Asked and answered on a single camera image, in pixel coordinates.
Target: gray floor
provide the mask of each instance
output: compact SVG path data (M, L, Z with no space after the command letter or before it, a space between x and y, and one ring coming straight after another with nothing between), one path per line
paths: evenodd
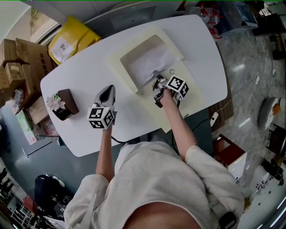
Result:
M272 154L265 147L269 132L258 128L257 119L265 98L286 96L285 60L272 60L272 51L277 44L270 42L269 36L255 37L251 31L225 37L218 45L230 81L234 116L214 132L213 137L223 134L248 152L246 167L250 167L240 180L245 191L262 158ZM257 75L260 77L257 85L253 82L245 86ZM285 114L285 111L278 113L273 123L285 127Z
M95 173L98 153L76 157L69 149L58 146L56 142L47 145L27 158L22 148L29 154L44 145L49 139L36 142L30 146L16 117L12 114L11 108L6 105L1 110L2 114L0 115L3 117L1 125L4 122L7 126L8 140L11 142L11 152L2 152L1 157L12 176L29 196L34 196L34 181L38 175L49 174L57 176L66 184L68 192L73 195L78 189L81 180L86 175ZM191 128L194 128L207 118L208 112L205 109L187 117L186 121ZM208 121L203 122L194 133L198 139L199 146L207 153L212 154L210 123ZM168 143L171 144L171 133L167 133L165 137ZM117 145L112 148L114 164L120 147L121 145Z

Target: hand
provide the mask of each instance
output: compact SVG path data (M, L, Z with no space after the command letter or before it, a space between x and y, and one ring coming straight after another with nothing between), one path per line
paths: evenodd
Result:
M163 97L160 99L160 103L165 106L166 104L174 102L172 92L170 89L165 88L163 90Z

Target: cable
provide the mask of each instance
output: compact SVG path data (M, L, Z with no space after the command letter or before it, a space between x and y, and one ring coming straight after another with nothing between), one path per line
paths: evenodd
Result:
M177 100L177 107L179 107L179 105L180 105L180 100ZM175 145L174 145L174 133L173 133L173 130L172 130L172 146L173 146L173 149L175 150L175 152L176 152L178 155L180 155L179 152L177 151L177 149L175 148Z
M194 129L192 129L192 131L194 131L195 129L197 129L197 128L199 127L199 125L201 125L201 124L204 123L205 121L211 120L211 119L214 119L214 118L202 120Z
M120 144L124 144L124 143L127 143L128 141L118 141L118 140L116 140L115 138L113 138L112 136L111 136L111 138L114 140L114 141L116 141L117 143L120 143Z
M194 131L195 129L197 129L197 128L198 128L202 123L204 123L205 121L208 121L208 120L211 120L211 119L214 119L214 118L202 120L198 125L196 125L196 127L195 127L194 129L192 129L192 131ZM177 151L177 149L175 148L175 145L177 145L177 144L174 144L174 133L173 133L173 131L172 131L172 146L173 146L175 152L176 152L178 155L180 155L179 152Z
M241 89L239 89L237 92L235 92L232 96L235 96L238 92L240 92L243 88L245 88L246 86L250 85L252 82L256 82L256 80L252 80L250 81L248 84L246 84L245 86L243 86ZM220 108L216 111L216 113L218 113L220 110L224 109L230 102L231 102L232 98L227 102L227 104L223 107Z

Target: brown box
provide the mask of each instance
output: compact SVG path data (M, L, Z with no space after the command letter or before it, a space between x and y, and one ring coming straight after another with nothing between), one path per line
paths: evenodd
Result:
M30 106L28 111L33 123L36 125L49 116L42 96L36 102L34 102L32 106Z
M39 86L40 82L35 81L32 76L32 70L29 64L23 64L21 66L23 76L25 77L25 83L21 87L24 91L24 100L19 106L19 111L23 108L29 108L40 96L41 90L38 90L37 85Z
M25 82L25 77L19 63L7 63L5 66L5 71L12 90L15 90Z
M10 84L8 82L5 68L0 66L0 90L5 90L10 87Z
M18 60L30 64L40 81L54 69L46 46L18 38L15 41Z
M5 68L0 66L0 100L8 101L13 94L14 91L10 88Z
M16 60L16 42L4 39L0 44L0 65L5 66L7 62L15 62Z
M3 98L0 98L0 107L5 106L5 104L6 104L6 100Z

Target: black cable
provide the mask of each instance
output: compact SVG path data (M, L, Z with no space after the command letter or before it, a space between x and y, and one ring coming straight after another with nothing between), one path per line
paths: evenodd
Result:
M192 131L194 131L195 129L197 129L197 127L198 127L199 125L201 125L202 123L204 123L205 121L211 120L211 119L214 120L214 118L210 118L210 119L205 119L205 120L201 121L194 129L192 129Z
M211 120L211 119L214 120L214 118L210 118L210 119L205 119L205 120L201 121L194 129L192 129L192 131L194 131L195 129L197 129L197 128L198 128L202 123L204 123L205 121L208 121L208 120ZM173 133L173 131L172 131L172 146L173 146L174 150L176 151L176 153L177 153L178 155L180 155L179 152L176 150L175 145L177 145L177 144L174 144L174 133Z
M116 141L117 143L120 143L120 144L125 144L125 143L127 143L128 141L117 141L115 138L113 138L112 136L111 136L111 138L114 140L114 141Z

